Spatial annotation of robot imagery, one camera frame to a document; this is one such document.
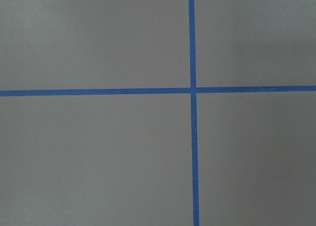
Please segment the blue tape line lengthwise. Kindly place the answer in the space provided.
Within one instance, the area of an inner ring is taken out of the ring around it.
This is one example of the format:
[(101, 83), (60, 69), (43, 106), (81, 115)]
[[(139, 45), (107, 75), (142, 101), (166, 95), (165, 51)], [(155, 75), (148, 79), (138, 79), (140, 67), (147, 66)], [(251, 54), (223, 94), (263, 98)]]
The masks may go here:
[(198, 124), (197, 124), (197, 71), (196, 71), (196, 28), (195, 0), (188, 0), (190, 36), (190, 97), (191, 97), (191, 141), (193, 180), (193, 225), (199, 225), (198, 185)]

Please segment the blue tape line crosswise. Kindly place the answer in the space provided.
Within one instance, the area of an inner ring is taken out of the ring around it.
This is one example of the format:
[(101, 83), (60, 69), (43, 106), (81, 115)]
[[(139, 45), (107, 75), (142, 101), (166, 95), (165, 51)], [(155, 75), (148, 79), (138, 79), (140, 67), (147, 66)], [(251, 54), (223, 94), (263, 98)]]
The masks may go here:
[(308, 86), (246, 86), (246, 87), (179, 87), (179, 88), (110, 88), (110, 89), (43, 89), (2, 90), (2, 97), (23, 96), (82, 96), (82, 95), (140, 95), (140, 94), (202, 94), (202, 93), (256, 93), (256, 92), (311, 92)]

